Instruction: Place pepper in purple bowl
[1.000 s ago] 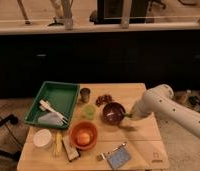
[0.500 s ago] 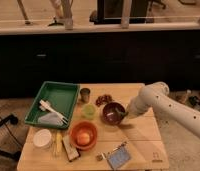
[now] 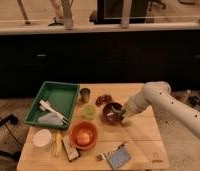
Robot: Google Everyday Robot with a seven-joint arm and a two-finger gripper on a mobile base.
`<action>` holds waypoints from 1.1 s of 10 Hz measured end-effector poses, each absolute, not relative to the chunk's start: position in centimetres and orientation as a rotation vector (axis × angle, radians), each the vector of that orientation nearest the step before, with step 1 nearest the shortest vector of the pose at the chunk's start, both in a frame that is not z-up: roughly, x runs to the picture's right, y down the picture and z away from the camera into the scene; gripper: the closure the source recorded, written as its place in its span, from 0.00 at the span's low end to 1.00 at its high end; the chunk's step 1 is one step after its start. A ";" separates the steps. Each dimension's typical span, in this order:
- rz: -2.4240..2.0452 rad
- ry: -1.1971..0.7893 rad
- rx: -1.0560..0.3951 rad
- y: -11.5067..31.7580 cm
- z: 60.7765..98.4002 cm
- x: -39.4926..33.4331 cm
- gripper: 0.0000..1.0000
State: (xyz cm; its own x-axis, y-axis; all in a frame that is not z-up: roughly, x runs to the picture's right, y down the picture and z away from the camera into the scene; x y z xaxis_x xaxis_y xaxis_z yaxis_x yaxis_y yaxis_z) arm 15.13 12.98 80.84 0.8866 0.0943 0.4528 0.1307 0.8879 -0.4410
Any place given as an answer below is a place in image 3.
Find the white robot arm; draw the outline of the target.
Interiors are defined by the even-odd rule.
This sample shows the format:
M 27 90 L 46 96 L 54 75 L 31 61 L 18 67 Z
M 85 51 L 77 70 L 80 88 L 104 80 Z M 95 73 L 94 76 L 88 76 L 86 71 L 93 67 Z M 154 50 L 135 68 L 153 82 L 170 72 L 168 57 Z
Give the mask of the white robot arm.
M 148 106 L 159 106 L 171 113 L 200 140 L 200 112 L 176 100 L 170 95 L 171 87 L 167 82 L 147 82 L 141 90 L 130 96 L 123 105 L 123 117 L 142 113 Z

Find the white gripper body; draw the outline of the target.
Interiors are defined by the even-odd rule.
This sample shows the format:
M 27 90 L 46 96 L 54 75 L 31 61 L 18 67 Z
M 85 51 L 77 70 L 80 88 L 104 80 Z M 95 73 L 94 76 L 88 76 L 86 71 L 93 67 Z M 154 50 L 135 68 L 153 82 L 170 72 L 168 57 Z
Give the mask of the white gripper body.
M 134 101 L 129 98 L 123 105 L 125 113 L 123 114 L 124 118 L 131 117 L 137 114 L 137 106 Z

